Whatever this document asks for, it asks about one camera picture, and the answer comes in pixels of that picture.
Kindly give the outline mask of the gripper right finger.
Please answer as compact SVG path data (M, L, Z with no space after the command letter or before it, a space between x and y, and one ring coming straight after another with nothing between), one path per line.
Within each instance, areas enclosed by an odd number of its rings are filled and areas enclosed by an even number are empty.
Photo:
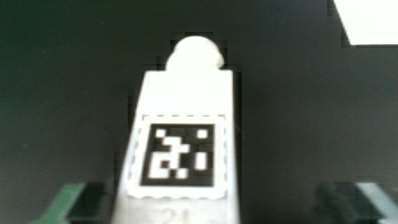
M375 182L324 183L313 218L315 224L398 224L398 200Z

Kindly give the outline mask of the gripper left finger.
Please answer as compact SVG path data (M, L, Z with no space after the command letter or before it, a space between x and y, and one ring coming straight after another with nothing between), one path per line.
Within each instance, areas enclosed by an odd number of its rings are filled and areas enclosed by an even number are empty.
M105 224L105 184L66 184L41 217L29 224Z

